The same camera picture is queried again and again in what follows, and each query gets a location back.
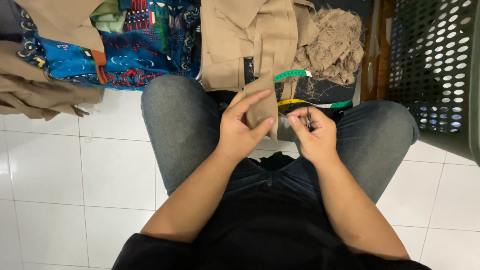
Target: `laundry basket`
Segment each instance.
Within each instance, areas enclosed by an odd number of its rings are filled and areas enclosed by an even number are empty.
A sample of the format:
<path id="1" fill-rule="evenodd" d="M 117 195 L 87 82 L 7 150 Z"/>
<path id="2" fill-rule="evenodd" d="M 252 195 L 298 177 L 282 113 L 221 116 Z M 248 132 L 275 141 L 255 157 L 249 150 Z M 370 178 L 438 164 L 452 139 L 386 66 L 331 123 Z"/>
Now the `laundry basket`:
<path id="1" fill-rule="evenodd" d="M 479 0 L 398 0 L 395 13 L 386 99 L 420 141 L 480 164 Z"/>

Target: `gray jeans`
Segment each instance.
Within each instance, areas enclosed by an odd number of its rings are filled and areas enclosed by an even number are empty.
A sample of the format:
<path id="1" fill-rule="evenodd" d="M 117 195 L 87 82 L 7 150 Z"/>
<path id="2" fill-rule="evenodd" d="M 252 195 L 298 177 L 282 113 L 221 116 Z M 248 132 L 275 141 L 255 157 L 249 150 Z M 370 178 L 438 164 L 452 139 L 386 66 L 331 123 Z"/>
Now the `gray jeans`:
<path id="1" fill-rule="evenodd" d="M 197 81 L 163 75 L 145 88 L 142 112 L 163 183 L 171 195 L 217 146 L 217 105 Z M 376 203 L 418 134 L 413 117 L 402 105 L 364 102 L 345 111 L 337 123 L 336 148 L 355 180 Z M 266 182 L 286 186 L 315 201 L 320 198 L 313 165 L 299 157 L 277 172 L 266 172 L 249 159 L 242 160 L 224 199 Z"/>

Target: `black t-shirt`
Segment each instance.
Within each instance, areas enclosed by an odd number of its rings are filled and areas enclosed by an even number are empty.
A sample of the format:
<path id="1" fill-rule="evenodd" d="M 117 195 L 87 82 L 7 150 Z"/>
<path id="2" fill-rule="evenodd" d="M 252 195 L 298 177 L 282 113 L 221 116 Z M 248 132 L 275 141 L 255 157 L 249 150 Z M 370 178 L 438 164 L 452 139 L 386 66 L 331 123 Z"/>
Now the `black t-shirt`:
<path id="1" fill-rule="evenodd" d="M 428 270 L 410 260 L 354 255 L 323 207 L 281 189 L 259 188 L 222 201 L 192 244 L 132 235 L 112 270 L 150 269 Z"/>

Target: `scissors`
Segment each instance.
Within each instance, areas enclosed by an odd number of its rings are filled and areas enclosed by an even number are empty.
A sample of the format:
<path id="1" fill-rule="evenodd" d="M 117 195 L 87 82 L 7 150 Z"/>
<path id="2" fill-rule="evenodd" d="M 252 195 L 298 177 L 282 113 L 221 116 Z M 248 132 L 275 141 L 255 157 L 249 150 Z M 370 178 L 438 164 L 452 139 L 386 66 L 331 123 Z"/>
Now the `scissors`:
<path id="1" fill-rule="evenodd" d="M 308 107 L 307 107 L 307 117 L 306 117 L 306 121 L 307 121 L 307 128 L 308 128 L 308 131 L 309 132 L 312 132 L 315 130 L 315 128 L 313 127 L 313 123 L 312 123 L 312 116 L 310 115 L 310 111 L 308 110 Z"/>

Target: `person's left hand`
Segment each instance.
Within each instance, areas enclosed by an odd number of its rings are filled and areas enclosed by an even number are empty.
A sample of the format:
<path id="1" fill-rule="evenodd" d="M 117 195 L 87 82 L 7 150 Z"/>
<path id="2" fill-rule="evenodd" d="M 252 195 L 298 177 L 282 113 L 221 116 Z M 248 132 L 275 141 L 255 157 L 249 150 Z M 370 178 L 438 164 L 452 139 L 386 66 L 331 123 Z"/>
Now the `person's left hand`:
<path id="1" fill-rule="evenodd" d="M 269 117 L 251 130 L 245 125 L 243 116 L 252 104 L 266 98 L 270 93 L 271 90 L 264 90 L 243 98 L 243 91 L 240 91 L 233 98 L 222 115 L 220 140 L 215 152 L 236 163 L 253 152 L 255 146 L 275 123 L 275 118 Z"/>

